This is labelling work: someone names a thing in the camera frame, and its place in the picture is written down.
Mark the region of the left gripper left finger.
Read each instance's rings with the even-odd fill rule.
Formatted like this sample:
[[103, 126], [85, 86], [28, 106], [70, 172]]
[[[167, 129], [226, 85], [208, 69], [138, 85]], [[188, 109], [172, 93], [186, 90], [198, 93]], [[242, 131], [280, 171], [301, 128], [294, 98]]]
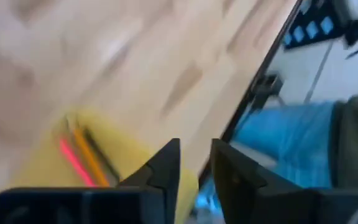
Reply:
[[174, 224], [180, 140], [116, 187], [19, 187], [0, 193], [0, 224]]

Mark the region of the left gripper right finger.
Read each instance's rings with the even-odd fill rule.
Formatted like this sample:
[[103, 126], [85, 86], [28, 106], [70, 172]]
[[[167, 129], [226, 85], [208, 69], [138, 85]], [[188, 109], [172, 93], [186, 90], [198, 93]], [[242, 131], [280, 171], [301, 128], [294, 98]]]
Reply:
[[358, 224], [358, 190], [301, 188], [220, 139], [210, 161], [226, 224]]

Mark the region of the pink pencil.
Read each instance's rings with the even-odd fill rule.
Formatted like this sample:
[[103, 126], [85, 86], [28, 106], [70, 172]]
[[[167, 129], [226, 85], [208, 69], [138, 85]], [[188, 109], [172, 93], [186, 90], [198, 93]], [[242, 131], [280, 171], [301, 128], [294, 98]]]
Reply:
[[79, 159], [75, 156], [73, 149], [70, 147], [68, 141], [66, 139], [59, 139], [59, 148], [62, 154], [66, 157], [67, 161], [73, 167], [76, 174], [81, 178], [81, 180], [85, 183], [87, 187], [95, 187], [95, 183], [91, 179], [90, 175], [87, 173], [85, 168], [82, 166]]

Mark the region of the orange pencil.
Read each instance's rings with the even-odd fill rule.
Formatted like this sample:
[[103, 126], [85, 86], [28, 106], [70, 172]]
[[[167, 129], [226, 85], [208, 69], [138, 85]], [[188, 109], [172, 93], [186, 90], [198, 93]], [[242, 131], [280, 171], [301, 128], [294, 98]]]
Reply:
[[109, 182], [105, 177], [103, 170], [97, 161], [95, 155], [91, 152], [89, 144], [86, 142], [83, 133], [80, 128], [74, 128], [72, 131], [76, 144], [83, 153], [85, 161], [89, 165], [89, 168], [96, 178], [97, 183], [102, 187], [109, 187]]

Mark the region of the black pencil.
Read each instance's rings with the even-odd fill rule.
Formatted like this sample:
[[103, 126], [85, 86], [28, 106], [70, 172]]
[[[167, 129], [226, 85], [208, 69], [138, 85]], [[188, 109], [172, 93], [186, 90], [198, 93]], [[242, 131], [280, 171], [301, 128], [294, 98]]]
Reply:
[[83, 132], [86, 142], [89, 144], [92, 152], [96, 155], [97, 161], [99, 162], [101, 166], [101, 170], [103, 171], [105, 178], [109, 182], [109, 185], [111, 187], [116, 186], [120, 181], [119, 173], [114, 168], [114, 166], [110, 163], [107, 155], [105, 155], [103, 150], [100, 148], [99, 144], [96, 142], [95, 138], [93, 137], [91, 131], [89, 129], [85, 129]]

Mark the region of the yellow plastic bin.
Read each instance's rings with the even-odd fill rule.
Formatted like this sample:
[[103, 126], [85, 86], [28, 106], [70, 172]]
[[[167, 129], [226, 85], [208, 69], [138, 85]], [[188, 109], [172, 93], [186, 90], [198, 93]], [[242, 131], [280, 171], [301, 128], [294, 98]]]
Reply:
[[[138, 141], [134, 136], [115, 126], [110, 119], [89, 111], [74, 111], [69, 114], [79, 122], [80, 127], [91, 131], [91, 136], [101, 147], [108, 161], [117, 170], [123, 181], [154, 156], [157, 151]], [[34, 153], [24, 161], [18, 174], [11, 181], [12, 186], [31, 187], [72, 187], [84, 186], [81, 177], [58, 151], [57, 134], [65, 131], [63, 121], [59, 121]], [[198, 193], [198, 179], [191, 171], [181, 167], [178, 188], [178, 202], [175, 224], [184, 224], [194, 206]]]

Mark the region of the dark grey object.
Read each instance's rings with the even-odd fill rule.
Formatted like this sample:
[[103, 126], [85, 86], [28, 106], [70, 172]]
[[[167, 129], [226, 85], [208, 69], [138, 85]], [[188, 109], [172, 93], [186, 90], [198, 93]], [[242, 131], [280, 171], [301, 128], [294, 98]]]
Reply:
[[358, 189], [358, 95], [334, 104], [328, 157], [333, 186]]

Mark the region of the black table clamp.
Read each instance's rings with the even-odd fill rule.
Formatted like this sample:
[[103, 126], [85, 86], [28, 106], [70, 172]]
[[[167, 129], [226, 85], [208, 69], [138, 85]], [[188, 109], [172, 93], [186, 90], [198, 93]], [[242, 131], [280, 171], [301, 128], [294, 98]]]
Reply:
[[283, 80], [278, 74], [262, 75], [252, 87], [252, 110], [264, 107], [270, 96], [278, 96], [283, 86]]

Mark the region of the black slotted bracket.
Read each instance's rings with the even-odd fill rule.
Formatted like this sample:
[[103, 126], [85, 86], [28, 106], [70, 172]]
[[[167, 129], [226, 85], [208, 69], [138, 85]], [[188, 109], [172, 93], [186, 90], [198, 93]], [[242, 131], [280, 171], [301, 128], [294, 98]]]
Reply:
[[304, 47], [344, 35], [344, 25], [333, 0], [304, 0], [283, 38], [285, 50]]

